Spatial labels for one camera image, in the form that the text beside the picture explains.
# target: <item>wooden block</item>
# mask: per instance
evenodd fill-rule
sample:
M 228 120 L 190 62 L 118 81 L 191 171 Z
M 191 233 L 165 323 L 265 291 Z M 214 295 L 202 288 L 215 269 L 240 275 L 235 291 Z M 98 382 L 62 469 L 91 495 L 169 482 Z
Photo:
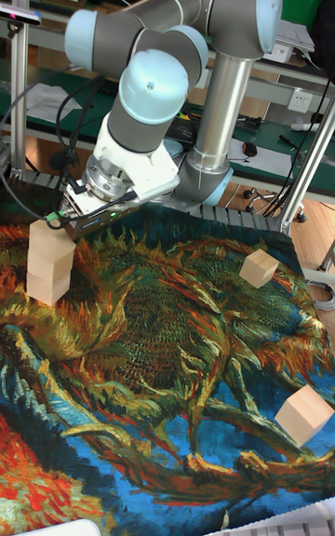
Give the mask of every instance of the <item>wooden block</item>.
M 301 447 L 322 429 L 333 413 L 321 395 L 305 385 L 288 397 L 275 420 Z
M 66 230 L 51 230 L 43 220 L 31 223 L 29 228 L 29 250 L 40 257 L 55 262 L 75 250 L 75 243 Z
M 261 248 L 248 255 L 242 265 L 240 277 L 243 277 L 255 288 L 264 286 L 272 279 L 279 261 Z
M 58 282 L 64 275 L 68 275 L 74 263 L 74 252 L 68 253 L 57 259 L 49 261 L 36 252 L 28 250 L 27 271 L 29 274 L 44 279 L 50 284 Z
M 35 275 L 27 274 L 27 294 L 37 301 L 43 302 L 51 306 L 55 304 L 70 287 L 70 276 L 66 274 L 61 277 L 57 282 L 52 284 Z

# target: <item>light blue joint cap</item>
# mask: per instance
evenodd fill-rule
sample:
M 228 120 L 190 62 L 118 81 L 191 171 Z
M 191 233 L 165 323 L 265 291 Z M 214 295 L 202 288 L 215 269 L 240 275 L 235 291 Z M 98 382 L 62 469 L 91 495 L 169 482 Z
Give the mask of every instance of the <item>light blue joint cap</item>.
M 194 27 L 190 27 L 190 25 L 175 25 L 167 30 L 167 32 L 180 32 L 181 34 L 187 35 L 198 51 L 201 61 L 201 71 L 204 71 L 208 63 L 208 45 L 204 36 L 195 30 Z
M 119 99 L 126 112 L 144 125 L 171 120 L 184 104 L 188 76 L 182 64 L 162 50 L 137 52 L 123 71 Z
M 272 52 L 278 33 L 283 0 L 256 0 L 256 21 L 263 52 Z
M 93 44 L 97 11 L 84 9 L 74 13 L 65 31 L 65 53 L 73 64 L 92 71 Z
M 209 195 L 209 197 L 206 199 L 206 201 L 203 201 L 204 205 L 211 205 L 213 208 L 218 205 L 226 186 L 229 182 L 229 180 L 233 176 L 233 169 L 230 167 L 225 177 L 221 180 L 220 184 L 217 186 L 215 191 L 213 191 L 212 194 Z

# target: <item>silver arm tube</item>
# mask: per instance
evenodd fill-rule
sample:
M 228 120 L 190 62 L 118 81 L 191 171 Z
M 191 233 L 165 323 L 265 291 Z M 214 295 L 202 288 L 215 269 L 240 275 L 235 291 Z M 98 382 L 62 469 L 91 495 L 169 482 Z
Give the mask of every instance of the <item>silver arm tube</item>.
M 205 110 L 194 148 L 195 167 L 221 168 L 229 150 L 254 60 L 217 54 Z

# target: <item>sunflower painting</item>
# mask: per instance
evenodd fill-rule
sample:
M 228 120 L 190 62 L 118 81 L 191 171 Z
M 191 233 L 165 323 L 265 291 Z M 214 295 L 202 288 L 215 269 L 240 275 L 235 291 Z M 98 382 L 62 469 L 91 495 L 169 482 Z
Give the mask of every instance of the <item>sunflower painting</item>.
M 334 407 L 289 238 L 147 205 L 79 242 L 48 307 L 25 294 L 28 220 L 1 208 L 0 534 L 201 536 L 334 494 L 334 417 L 302 448 L 275 422 L 306 383 Z M 256 248 L 280 261 L 260 289 L 239 277 Z

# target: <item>electrical outlet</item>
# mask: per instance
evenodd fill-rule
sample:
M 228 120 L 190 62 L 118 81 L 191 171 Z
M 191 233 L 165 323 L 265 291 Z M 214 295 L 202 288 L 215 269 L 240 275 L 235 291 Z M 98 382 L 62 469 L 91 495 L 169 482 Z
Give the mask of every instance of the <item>electrical outlet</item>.
M 294 89 L 288 109 L 305 113 L 308 111 L 312 98 L 313 93 L 307 93 L 307 91 L 302 91 L 301 89 Z

